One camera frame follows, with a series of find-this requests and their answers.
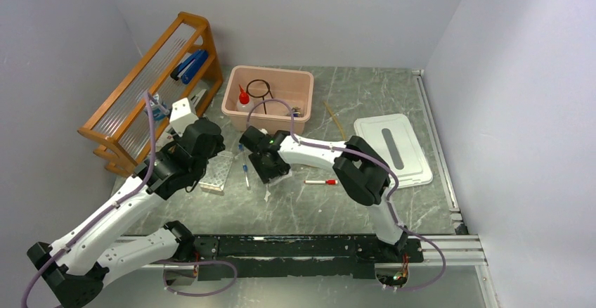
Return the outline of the white plastic lid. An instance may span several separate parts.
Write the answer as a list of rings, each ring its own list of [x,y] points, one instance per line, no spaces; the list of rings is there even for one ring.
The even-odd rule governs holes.
[[[432,182],[428,160],[410,120],[404,114],[358,118],[354,122],[354,130],[394,171],[399,188]]]

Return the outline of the orange wooden rack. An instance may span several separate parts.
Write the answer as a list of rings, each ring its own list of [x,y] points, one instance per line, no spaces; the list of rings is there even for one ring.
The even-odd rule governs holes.
[[[175,80],[174,69],[196,51],[206,51],[206,61],[189,83]],[[171,106],[194,96],[200,82],[207,87],[195,106],[198,115],[209,107],[224,77],[209,21],[180,12],[78,132],[98,144],[93,152],[106,161],[107,171],[127,177],[150,150],[144,94],[157,95]]]

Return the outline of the yellow rubber tubing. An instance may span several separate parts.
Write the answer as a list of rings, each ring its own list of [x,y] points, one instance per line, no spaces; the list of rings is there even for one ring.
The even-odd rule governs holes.
[[[336,114],[335,114],[335,113],[332,111],[332,109],[331,109],[331,107],[329,106],[329,104],[328,104],[328,102],[327,102],[327,101],[323,101],[323,105],[325,106],[325,109],[326,109],[326,110],[327,110],[327,112],[329,113],[329,115],[330,115],[330,117],[331,117],[332,121],[333,121],[333,122],[335,123],[335,125],[337,126],[337,128],[338,128],[338,130],[339,130],[339,133],[340,133],[340,135],[341,135],[341,137],[342,137],[342,140],[343,140],[343,141],[346,141],[346,140],[347,140],[346,133],[345,133],[345,131],[344,131],[344,128],[343,128],[343,126],[342,126],[342,125],[341,125],[341,123],[339,122],[339,120],[338,120],[338,118],[337,118]]]

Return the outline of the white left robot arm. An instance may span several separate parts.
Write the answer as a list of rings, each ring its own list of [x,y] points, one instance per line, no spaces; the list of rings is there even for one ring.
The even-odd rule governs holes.
[[[198,244],[181,222],[115,247],[140,217],[182,188],[196,185],[209,159],[225,148],[221,128],[200,117],[181,136],[137,166],[121,189],[78,227],[52,243],[35,243],[27,256],[61,307],[84,307],[102,289],[147,264],[196,262]]]

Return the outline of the white bottle red cap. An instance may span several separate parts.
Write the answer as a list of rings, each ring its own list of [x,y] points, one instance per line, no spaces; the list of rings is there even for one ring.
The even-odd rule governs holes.
[[[253,109],[255,105],[254,99],[248,94],[245,88],[243,88],[241,85],[238,85],[238,87],[240,92],[236,103],[237,111],[242,113],[248,113]]]

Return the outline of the glass dropper blue fittings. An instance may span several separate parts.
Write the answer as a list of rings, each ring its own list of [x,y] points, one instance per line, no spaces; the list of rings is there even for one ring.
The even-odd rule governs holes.
[[[248,167],[247,167],[247,157],[245,154],[244,146],[241,143],[238,144],[238,150],[239,150],[240,156],[242,158],[242,170],[243,170],[243,173],[245,176],[245,185],[246,185],[247,190],[250,190],[250,182],[249,182]]]

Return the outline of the blue stapler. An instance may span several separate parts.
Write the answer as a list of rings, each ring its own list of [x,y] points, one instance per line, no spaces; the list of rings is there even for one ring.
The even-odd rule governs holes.
[[[169,74],[174,81],[179,81],[188,85],[190,81],[196,76],[199,69],[208,59],[209,54],[206,50],[197,50],[192,53],[182,63],[179,63]]]

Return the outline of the blue white round container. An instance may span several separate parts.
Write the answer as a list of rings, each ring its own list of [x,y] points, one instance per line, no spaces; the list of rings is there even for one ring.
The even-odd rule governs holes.
[[[170,108],[159,94],[153,94],[150,98],[150,109],[155,122],[169,117]]]

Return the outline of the black wire tripod stand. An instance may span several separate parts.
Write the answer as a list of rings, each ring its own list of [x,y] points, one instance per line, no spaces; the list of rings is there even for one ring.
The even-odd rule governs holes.
[[[271,84],[265,79],[253,79],[246,84],[248,94],[254,99],[255,105],[266,99],[273,98]]]

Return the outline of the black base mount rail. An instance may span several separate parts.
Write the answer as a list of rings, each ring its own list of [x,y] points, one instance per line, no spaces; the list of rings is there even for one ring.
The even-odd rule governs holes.
[[[168,258],[168,262],[203,261],[199,280],[273,278],[286,276],[351,276],[376,279],[380,264],[421,263],[418,239],[402,238],[398,245],[374,234],[338,235],[203,235],[194,246]]]

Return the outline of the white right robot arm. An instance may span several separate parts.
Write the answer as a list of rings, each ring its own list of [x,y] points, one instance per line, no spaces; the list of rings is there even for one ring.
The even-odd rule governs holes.
[[[408,230],[391,199],[399,187],[397,175],[365,139],[319,141],[283,130],[265,134],[250,126],[240,144],[250,152],[250,162],[265,184],[289,174],[292,165],[334,172],[346,194],[368,210],[381,256],[395,262],[405,254]]]

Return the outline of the red white marker pen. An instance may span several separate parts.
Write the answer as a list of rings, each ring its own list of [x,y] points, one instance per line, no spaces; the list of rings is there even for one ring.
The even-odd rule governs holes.
[[[339,185],[339,181],[336,179],[327,180],[305,180],[306,185]]]

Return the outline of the pink plastic bin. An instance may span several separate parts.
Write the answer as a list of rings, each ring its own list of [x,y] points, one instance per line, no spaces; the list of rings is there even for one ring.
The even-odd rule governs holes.
[[[247,125],[269,133],[301,134],[310,120],[314,76],[310,72],[237,65],[230,73],[221,111],[238,131]]]

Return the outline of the clear test tube rack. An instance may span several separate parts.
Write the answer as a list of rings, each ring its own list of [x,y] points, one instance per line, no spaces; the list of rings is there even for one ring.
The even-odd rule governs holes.
[[[233,161],[234,155],[227,150],[211,158],[207,164],[205,175],[199,181],[201,191],[223,195]]]

